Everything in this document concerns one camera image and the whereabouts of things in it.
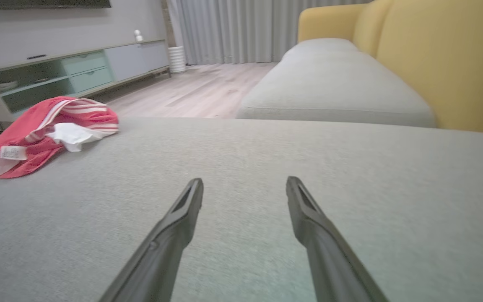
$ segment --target curtain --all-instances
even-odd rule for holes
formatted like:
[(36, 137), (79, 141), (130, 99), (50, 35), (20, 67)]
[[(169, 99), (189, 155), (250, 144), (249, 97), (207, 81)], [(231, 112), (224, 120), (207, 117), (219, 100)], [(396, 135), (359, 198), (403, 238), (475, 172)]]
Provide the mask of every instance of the curtain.
[(276, 62), (297, 43), (306, 8), (371, 0), (176, 0), (190, 65)]

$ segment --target bowl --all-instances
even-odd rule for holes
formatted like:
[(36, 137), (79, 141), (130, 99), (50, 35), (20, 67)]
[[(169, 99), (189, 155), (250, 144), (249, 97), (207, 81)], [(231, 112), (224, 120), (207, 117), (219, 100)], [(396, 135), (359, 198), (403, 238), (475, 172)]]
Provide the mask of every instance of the bowl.
[(49, 80), (49, 77), (38, 79), (38, 80), (34, 81), (33, 83), (38, 84), (38, 83), (46, 82), (47, 80)]
[(18, 81), (12, 81), (12, 82), (7, 82), (7, 83), (1, 83), (0, 84), (0, 92), (4, 92), (7, 90), (11, 90), (18, 87)]

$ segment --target yellow cushion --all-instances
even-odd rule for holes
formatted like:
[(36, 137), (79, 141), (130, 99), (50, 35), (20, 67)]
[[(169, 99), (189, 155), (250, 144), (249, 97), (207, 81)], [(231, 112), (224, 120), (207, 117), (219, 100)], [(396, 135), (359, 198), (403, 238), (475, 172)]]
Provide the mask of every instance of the yellow cushion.
[(353, 43), (360, 51), (376, 57), (383, 23), (392, 2), (393, 0), (375, 0), (367, 4), (359, 15)]
[(394, 0), (377, 59), (421, 94), (440, 128), (483, 131), (483, 0)]
[(318, 38), (353, 40), (357, 17), (366, 4), (308, 8), (299, 16), (297, 41)]

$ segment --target yellow sofa backrest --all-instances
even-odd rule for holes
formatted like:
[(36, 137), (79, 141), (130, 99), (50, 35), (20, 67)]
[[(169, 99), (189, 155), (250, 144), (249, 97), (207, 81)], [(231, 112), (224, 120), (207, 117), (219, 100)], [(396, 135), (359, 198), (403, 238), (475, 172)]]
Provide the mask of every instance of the yellow sofa backrest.
[(364, 10), (357, 46), (414, 88), (440, 128), (483, 132), (483, 0), (376, 0)]
[(376, 0), (366, 4), (355, 24), (353, 43), (360, 51), (376, 57), (387, 13), (394, 0)]

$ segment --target red towel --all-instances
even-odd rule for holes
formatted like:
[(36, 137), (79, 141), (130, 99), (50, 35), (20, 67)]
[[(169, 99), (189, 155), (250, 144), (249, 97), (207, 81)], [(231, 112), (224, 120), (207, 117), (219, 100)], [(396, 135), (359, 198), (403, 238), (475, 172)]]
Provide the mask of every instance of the red towel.
[(117, 115), (105, 104), (86, 98), (46, 99), (25, 111), (0, 135), (0, 151), (3, 146), (23, 146), (27, 155), (27, 160), (19, 162), (1, 174), (0, 178), (14, 178), (34, 172), (63, 148), (61, 143), (46, 136), (60, 122), (73, 122), (105, 135), (119, 129)]

